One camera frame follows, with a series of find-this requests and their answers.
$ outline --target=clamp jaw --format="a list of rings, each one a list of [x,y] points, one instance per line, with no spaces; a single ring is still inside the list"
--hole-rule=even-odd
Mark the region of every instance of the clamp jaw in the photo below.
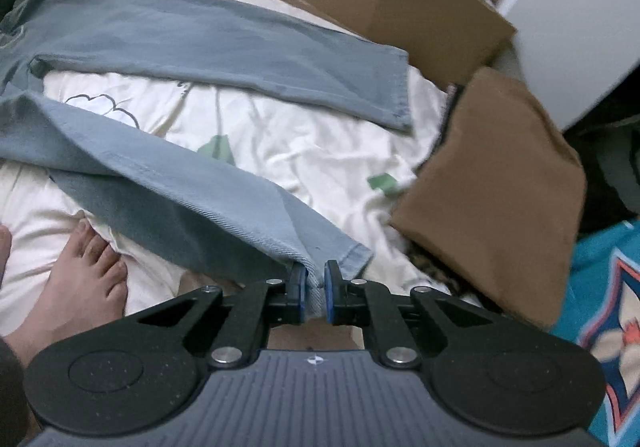
[[[223,297],[203,287],[42,351],[33,447],[601,445],[599,363],[428,287],[409,297],[325,268],[328,320],[365,350],[264,349],[304,319],[306,271]]]

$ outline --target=light blue jeans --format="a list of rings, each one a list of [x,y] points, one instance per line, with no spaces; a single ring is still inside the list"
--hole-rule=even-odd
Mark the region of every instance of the light blue jeans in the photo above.
[[[276,184],[42,96],[51,69],[242,86],[410,125],[406,54],[231,0],[25,0],[0,22],[0,157],[46,167],[82,207],[161,257],[250,283],[294,263],[322,313],[324,263],[369,249]]]

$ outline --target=bare foot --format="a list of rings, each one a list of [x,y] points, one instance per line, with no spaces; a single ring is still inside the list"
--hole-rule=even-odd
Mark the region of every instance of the bare foot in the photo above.
[[[126,302],[124,261],[87,220],[81,220],[53,265],[33,310],[4,340],[27,366],[54,342],[121,318]]]

